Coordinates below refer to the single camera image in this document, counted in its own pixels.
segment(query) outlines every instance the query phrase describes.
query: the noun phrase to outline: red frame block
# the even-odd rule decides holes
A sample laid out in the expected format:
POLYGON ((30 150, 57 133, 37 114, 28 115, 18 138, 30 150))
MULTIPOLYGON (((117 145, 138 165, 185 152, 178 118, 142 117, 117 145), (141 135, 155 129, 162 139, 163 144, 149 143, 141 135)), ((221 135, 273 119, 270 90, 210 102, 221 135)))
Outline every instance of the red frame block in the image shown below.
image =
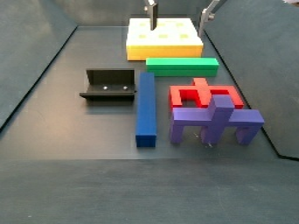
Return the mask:
POLYGON ((183 106, 183 100, 194 100, 198 108, 207 108, 213 95, 230 95, 235 109, 243 109, 245 103, 234 86, 210 86, 205 78, 194 78, 191 86, 170 86, 171 110, 183 106))

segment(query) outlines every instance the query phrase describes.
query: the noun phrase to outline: purple block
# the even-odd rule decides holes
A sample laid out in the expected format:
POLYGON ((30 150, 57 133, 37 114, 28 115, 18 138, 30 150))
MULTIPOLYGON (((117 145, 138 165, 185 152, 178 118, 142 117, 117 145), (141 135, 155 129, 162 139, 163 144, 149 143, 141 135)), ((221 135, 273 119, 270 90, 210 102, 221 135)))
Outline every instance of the purple block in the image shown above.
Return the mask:
POLYGON ((258 110, 235 109, 229 95, 214 95, 209 108, 173 109, 171 142, 182 142, 185 126, 202 126, 205 144, 217 144, 227 127, 238 127, 238 142, 250 144, 263 124, 258 110))

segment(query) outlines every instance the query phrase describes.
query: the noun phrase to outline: yellow pegboard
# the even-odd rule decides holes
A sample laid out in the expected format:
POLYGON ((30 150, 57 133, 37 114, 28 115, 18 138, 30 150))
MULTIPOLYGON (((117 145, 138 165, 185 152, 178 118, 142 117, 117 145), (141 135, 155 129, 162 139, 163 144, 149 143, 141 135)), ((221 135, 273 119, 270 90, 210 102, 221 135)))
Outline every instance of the yellow pegboard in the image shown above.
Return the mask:
POLYGON ((158 18, 151 31, 150 18, 131 18, 126 40, 129 60, 201 57, 203 43, 189 18, 158 18))

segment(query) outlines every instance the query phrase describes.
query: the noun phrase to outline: plastic block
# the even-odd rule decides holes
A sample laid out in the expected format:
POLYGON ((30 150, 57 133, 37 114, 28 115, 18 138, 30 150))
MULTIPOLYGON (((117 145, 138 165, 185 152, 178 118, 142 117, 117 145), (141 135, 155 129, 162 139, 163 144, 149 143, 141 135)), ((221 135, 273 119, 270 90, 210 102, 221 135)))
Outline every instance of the plastic block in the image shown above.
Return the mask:
POLYGON ((218 70, 219 62, 215 58, 149 58, 147 69, 154 70, 218 70))
POLYGON ((189 18, 158 18, 151 31, 150 18, 131 18, 126 40, 129 60, 147 58, 199 58, 203 43, 189 18))
POLYGON ((185 77, 214 77, 218 75, 218 70, 154 70, 147 69, 147 72, 155 76, 185 76, 185 77))
POLYGON ((157 112, 155 112, 155 74, 141 73, 137 104, 137 147, 155 147, 157 112))
POLYGON ((214 95, 209 108, 174 108, 171 121, 171 142, 183 140, 185 126, 202 126, 201 140, 217 144, 227 127, 238 127, 241 144, 250 144, 265 124, 258 110, 235 109, 229 95, 214 95))
POLYGON ((181 107, 182 100, 195 100, 199 108, 207 108, 213 95, 230 95, 235 109, 245 107, 238 90, 233 86, 210 86, 205 78, 194 78, 190 86, 170 86, 170 107, 171 109, 181 107))

